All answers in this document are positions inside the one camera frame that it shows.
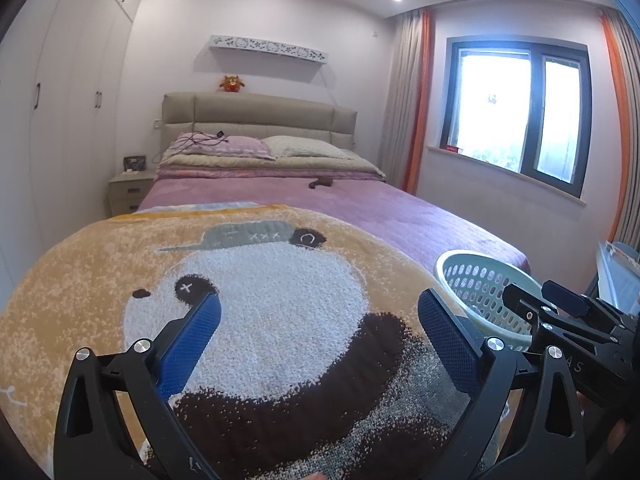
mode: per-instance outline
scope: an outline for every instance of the orange curtain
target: orange curtain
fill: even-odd
[[[616,91],[616,100],[618,101],[618,115],[620,116],[620,140],[622,143],[622,175],[620,177],[620,194],[618,195],[618,209],[616,210],[616,218],[613,221],[609,241],[612,242],[618,230],[622,209],[625,204],[626,185],[629,178],[629,161],[631,155],[631,122],[629,112],[629,101],[626,93],[625,73],[622,67],[622,58],[620,50],[616,43],[609,20],[603,14],[600,17],[604,35],[607,39],[607,48],[609,49],[609,59],[611,62],[611,75],[613,76],[613,86]]]
[[[420,88],[418,90],[417,112],[415,115],[414,133],[409,149],[409,161],[404,176],[402,189],[415,195],[418,191],[420,164],[424,150],[424,137],[427,129],[427,113],[429,111],[429,97],[431,92],[431,75],[433,72],[433,23],[431,13],[427,9],[422,11],[422,69],[420,72]]]

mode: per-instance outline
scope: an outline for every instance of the drawer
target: drawer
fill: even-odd
[[[135,213],[140,204],[142,204],[141,198],[138,200],[111,200],[111,216]]]
[[[109,199],[114,200],[142,200],[153,186],[153,180],[132,180],[131,182],[111,182],[109,184]]]

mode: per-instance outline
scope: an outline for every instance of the textured blue pad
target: textured blue pad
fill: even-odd
[[[200,356],[220,325],[222,306],[216,295],[209,294],[194,309],[160,361],[156,388],[164,400],[184,389]]]
[[[569,316],[582,317],[589,313],[589,307],[581,296],[556,282],[545,282],[542,286],[542,297],[564,310]]]
[[[480,391],[481,350],[462,324],[431,289],[418,300],[418,319],[459,392],[475,399]]]

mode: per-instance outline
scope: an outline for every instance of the white pillow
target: white pillow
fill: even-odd
[[[305,139],[303,137],[275,136],[263,139],[271,156],[324,156],[327,158],[350,158],[339,148],[324,140]]]

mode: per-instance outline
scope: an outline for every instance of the pink pillow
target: pink pillow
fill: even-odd
[[[168,151],[184,155],[237,156],[275,160],[275,157],[271,156],[269,147],[259,139],[242,136],[217,139],[215,135],[202,132],[180,134]]]

